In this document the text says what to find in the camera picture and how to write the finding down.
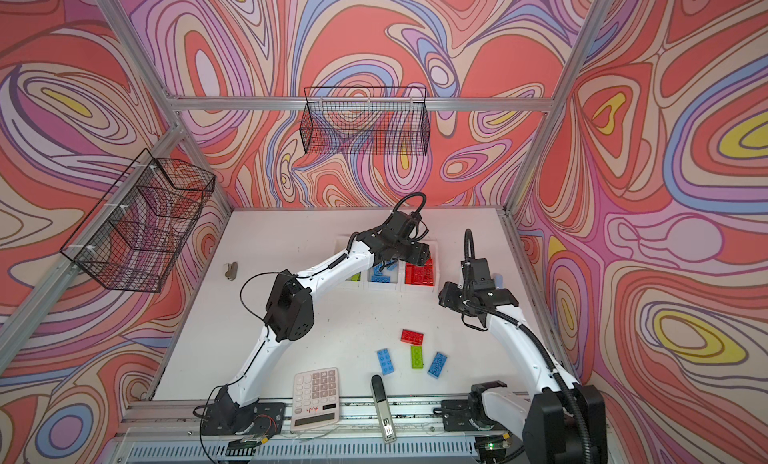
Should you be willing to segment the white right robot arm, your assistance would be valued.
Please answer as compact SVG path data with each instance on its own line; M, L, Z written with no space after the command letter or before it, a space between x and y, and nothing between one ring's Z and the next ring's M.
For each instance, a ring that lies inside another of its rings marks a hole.
M496 285L489 264L475 253L471 229L464 233L462 281L447 281L439 305L475 318L471 329L489 332L522 376L528 397L492 381L474 384L467 397L469 423L479 430L501 426L522 441L531 463L606 463L605 401L583 385L528 327L513 293Z

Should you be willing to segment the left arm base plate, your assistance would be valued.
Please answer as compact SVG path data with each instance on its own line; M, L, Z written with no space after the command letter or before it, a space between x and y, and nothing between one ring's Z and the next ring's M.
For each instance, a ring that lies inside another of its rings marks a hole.
M197 406L193 415L201 420L201 434L266 435L282 431L286 404L256 402L244 407L229 402L212 402Z

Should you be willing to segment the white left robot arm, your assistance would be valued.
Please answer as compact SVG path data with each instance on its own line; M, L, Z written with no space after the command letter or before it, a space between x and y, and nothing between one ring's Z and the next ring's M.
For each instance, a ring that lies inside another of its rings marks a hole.
M263 329L253 351L233 380L214 388L197 411L202 436L245 434L256 421L256 403L279 360L315 323L314 301L355 274L403 261L418 267L431 257L421 229L421 210L394 208L382 224L356 231L346 246L321 263L294 273L275 273Z

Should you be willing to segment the red lego brick studs up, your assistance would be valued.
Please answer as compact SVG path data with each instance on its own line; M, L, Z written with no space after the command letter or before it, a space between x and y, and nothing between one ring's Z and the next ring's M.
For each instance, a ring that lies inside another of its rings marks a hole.
M424 341L424 334L409 329L403 329L400 335L400 340L409 345L421 346Z

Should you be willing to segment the red arch lego piece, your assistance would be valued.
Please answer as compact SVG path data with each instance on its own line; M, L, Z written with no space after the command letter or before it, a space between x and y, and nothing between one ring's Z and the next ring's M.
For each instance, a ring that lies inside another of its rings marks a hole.
M429 258L423 266L405 265L405 284L433 287L435 283L434 261Z

